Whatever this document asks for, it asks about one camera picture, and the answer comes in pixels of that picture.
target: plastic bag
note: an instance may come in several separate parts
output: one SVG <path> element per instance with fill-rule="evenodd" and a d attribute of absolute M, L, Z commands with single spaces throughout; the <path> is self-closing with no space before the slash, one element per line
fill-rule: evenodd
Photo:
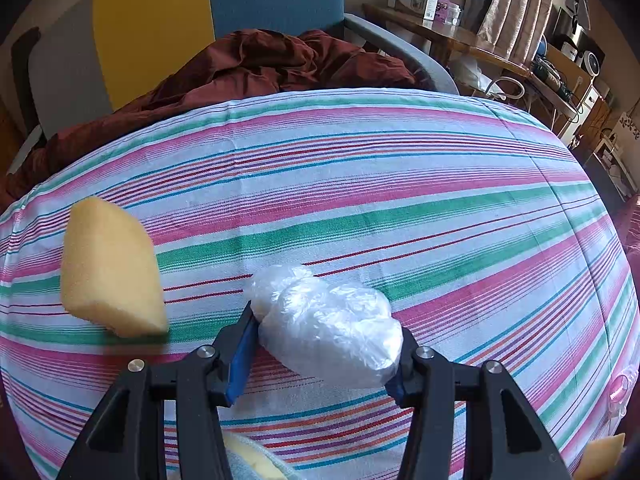
<path fill-rule="evenodd" d="M 329 286 L 303 266 L 273 267 L 256 272 L 245 292 L 262 316 L 260 344 L 278 361 L 342 388 L 383 386 L 396 373 L 402 327 L 384 294 L 359 283 Z"/>

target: yellow cushion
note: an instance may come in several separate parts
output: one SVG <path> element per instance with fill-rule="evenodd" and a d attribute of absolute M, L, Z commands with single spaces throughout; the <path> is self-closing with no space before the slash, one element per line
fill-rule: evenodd
<path fill-rule="evenodd" d="M 114 110 L 214 41 L 209 0 L 94 0 L 94 40 Z"/>

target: wooden table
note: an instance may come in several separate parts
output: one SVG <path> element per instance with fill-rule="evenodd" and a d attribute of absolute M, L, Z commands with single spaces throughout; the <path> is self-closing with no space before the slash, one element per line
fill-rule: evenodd
<path fill-rule="evenodd" d="M 494 64 L 525 78 L 529 78 L 531 75 L 528 68 L 509 61 L 506 59 L 505 52 L 487 41 L 480 40 L 466 28 L 416 18 L 388 7 L 377 7 L 370 4 L 364 4 L 362 7 L 366 19 L 379 27 L 386 28 L 386 22 L 395 23 L 409 32 L 431 41 L 429 55 L 442 66 L 447 65 L 449 56 L 453 51 L 456 51 Z"/>

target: silver screw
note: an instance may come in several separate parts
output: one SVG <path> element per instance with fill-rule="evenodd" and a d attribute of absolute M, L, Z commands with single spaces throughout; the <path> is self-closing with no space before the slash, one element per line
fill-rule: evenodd
<path fill-rule="evenodd" d="M 415 349 L 415 354 L 420 359 L 433 359 L 436 352 L 430 346 L 418 346 L 418 348 Z"/>
<path fill-rule="evenodd" d="M 486 369 L 490 374 L 499 374 L 504 370 L 504 367 L 498 361 L 487 361 Z"/>
<path fill-rule="evenodd" d="M 129 364 L 127 365 L 129 372 L 139 372 L 144 367 L 145 362 L 142 359 L 133 359 L 129 361 Z"/>
<path fill-rule="evenodd" d="M 198 354 L 198 357 L 202 357 L 203 359 L 208 359 L 209 357 L 212 357 L 213 354 L 216 353 L 216 349 L 213 348 L 213 346 L 211 345 L 202 345 L 200 348 L 198 348 L 198 351 L 196 352 L 196 354 Z"/>

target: beige curtain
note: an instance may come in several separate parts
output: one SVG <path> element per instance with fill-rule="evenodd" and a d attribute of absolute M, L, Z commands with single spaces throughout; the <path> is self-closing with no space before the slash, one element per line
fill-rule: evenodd
<path fill-rule="evenodd" d="M 551 11 L 551 0 L 492 0 L 478 36 L 518 64 L 536 53 Z"/>

